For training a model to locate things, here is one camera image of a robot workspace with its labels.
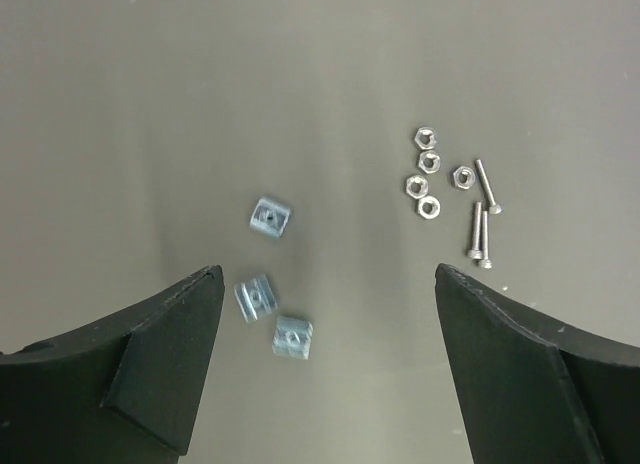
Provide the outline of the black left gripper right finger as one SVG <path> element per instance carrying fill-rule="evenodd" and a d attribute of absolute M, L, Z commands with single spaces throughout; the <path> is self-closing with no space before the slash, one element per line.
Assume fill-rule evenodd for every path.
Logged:
<path fill-rule="evenodd" d="M 518 303 L 448 264 L 435 298 L 476 463 L 636 463 L 639 350 Z"/>

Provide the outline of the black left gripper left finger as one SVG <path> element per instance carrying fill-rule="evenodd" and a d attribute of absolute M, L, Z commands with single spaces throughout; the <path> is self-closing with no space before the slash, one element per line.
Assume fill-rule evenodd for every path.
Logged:
<path fill-rule="evenodd" d="M 219 266 L 1 358 L 5 463 L 175 463 L 188 452 L 224 300 Z"/>

